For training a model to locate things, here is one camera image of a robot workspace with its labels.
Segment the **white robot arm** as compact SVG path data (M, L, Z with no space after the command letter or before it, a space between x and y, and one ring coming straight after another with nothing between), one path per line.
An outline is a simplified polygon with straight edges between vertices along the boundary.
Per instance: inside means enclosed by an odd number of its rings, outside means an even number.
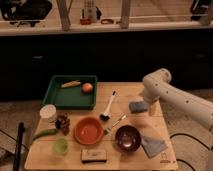
M192 119L213 133L213 102L171 86L171 79L171 73L165 68L147 74L142 79L143 99L153 104L161 98L186 112Z

